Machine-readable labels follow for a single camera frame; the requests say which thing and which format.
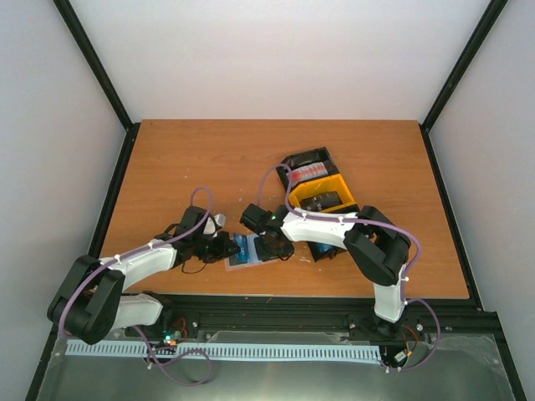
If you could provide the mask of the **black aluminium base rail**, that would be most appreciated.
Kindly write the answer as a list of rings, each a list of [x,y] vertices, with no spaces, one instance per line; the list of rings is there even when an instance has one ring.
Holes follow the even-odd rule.
[[[160,316],[154,322],[121,324],[127,336],[134,337],[137,327],[156,342],[182,328],[191,341],[220,331],[323,332],[394,345],[404,336],[422,341],[438,332],[498,335],[502,330],[497,314],[472,300],[412,302],[397,323],[380,320],[372,301],[363,298],[159,295],[157,300],[163,305]]]

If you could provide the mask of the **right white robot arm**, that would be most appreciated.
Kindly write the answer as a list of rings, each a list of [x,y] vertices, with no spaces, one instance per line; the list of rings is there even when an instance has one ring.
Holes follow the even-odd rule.
[[[419,240],[395,226],[378,209],[321,213],[291,206],[267,211],[251,204],[240,223],[257,235],[257,248],[265,256],[287,259],[296,242],[314,242],[347,251],[361,274],[373,284],[374,316],[367,330],[384,339],[400,332],[400,319],[408,304],[408,271],[421,253]]]

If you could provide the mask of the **black card stack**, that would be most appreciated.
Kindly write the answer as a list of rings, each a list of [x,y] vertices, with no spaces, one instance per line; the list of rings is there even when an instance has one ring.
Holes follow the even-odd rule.
[[[335,206],[341,206],[343,202],[336,191],[327,191],[317,195],[303,198],[300,206],[306,211],[321,212]]]

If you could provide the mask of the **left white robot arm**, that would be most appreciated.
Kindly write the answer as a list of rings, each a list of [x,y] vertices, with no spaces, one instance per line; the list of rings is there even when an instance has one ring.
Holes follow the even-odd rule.
[[[174,326],[173,314],[156,296],[127,295],[125,290],[192,258],[212,264],[235,256],[240,247],[224,224],[223,214],[189,206],[180,222],[139,248],[102,259],[80,256],[48,306],[49,321],[66,336],[89,345],[115,329],[138,325],[165,336]]]

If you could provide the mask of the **left black frame post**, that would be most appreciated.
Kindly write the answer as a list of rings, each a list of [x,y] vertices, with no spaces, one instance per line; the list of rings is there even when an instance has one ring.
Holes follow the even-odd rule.
[[[107,98],[112,110],[115,112],[121,126],[126,130],[131,130],[135,123],[132,121],[121,101],[99,55],[97,54],[78,14],[74,10],[72,3],[68,0],[53,0],[53,5],[59,12],[72,38],[76,42],[80,52],[84,56],[86,63],[91,69],[104,96]]]

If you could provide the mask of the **black right card bin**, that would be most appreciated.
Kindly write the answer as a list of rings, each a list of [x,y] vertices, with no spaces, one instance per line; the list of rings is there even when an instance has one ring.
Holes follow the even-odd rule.
[[[330,211],[330,214],[350,214],[350,213],[359,213],[360,209],[358,206],[348,206],[341,208],[335,211]],[[323,259],[334,259],[338,254],[346,252],[345,249],[332,246],[330,244],[318,243],[313,241],[307,241],[308,249],[310,250],[311,256],[315,262]]]

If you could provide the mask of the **blue card stack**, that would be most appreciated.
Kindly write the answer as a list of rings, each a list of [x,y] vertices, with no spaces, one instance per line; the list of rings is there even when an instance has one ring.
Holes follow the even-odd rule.
[[[331,246],[328,244],[317,243],[316,251],[317,251],[316,254],[317,254],[318,259],[323,259],[323,258],[332,259],[337,254],[337,247]]]

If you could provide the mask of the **black card bin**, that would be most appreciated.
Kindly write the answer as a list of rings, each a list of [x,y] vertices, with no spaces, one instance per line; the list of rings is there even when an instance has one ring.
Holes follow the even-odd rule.
[[[350,213],[359,213],[360,209],[358,206],[348,206],[341,208],[335,211],[330,211],[330,214],[350,214]],[[345,249],[332,246],[330,244],[318,243],[313,241],[307,241],[308,249],[310,250],[311,256],[315,262],[323,259],[334,259],[338,254],[346,252]]]
[[[324,178],[339,173],[339,169],[334,163],[326,147],[317,148],[289,155],[282,161],[285,167],[277,167],[276,171],[284,189],[291,187],[294,189],[298,184]]]

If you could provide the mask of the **black frame post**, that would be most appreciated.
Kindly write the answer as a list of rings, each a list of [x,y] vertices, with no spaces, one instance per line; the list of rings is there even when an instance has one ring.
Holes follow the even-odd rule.
[[[443,109],[455,92],[457,85],[461,82],[463,76],[470,67],[471,62],[484,44],[488,34],[499,19],[507,3],[508,0],[491,0],[487,4],[485,11],[478,20],[471,36],[467,40],[453,68],[448,74],[446,81],[443,83],[427,115],[423,122],[420,123],[423,135],[428,135],[431,132]]]
[[[86,63],[91,69],[104,96],[107,98],[112,110],[115,112],[121,126],[126,130],[131,130],[135,123],[132,121],[121,101],[99,55],[97,54],[78,14],[74,10],[72,3],[68,0],[53,0],[53,5],[59,12],[72,38],[76,42],[80,52],[84,56]]]

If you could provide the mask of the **black left card bin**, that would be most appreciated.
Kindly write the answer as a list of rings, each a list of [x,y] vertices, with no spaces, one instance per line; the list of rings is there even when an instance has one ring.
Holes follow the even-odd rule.
[[[291,187],[294,189],[298,184],[324,178],[339,173],[339,169],[334,163],[326,147],[317,148],[289,155],[282,161],[285,167],[277,167],[276,171],[284,189]]]

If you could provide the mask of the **blue credit card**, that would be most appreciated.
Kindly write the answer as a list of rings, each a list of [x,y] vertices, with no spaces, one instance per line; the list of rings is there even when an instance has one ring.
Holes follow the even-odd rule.
[[[257,261],[254,238],[254,235],[233,234],[233,240],[241,247],[241,252],[228,258],[230,267],[247,265]]]

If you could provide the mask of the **right black frame post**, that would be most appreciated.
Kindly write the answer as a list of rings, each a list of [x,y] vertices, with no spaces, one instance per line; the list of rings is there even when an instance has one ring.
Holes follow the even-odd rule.
[[[423,135],[428,135],[431,132],[443,109],[455,92],[457,85],[461,82],[463,76],[470,67],[471,62],[484,44],[488,34],[499,19],[507,3],[508,0],[491,0],[487,4],[485,11],[478,20],[471,36],[467,40],[453,68],[448,74],[446,81],[443,83],[427,115],[423,122],[420,123]]]

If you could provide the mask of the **yellow middle card bin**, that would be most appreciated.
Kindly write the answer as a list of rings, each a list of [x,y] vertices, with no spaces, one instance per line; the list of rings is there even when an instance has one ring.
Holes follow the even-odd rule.
[[[341,174],[298,183],[290,192],[289,204],[305,211],[323,213],[359,211]]]

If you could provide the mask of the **red white card stack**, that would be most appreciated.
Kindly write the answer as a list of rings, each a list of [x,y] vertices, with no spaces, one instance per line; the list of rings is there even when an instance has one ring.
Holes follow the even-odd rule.
[[[323,177],[328,174],[329,171],[324,162],[315,162],[292,170],[288,177],[293,183],[297,184],[302,181]]]

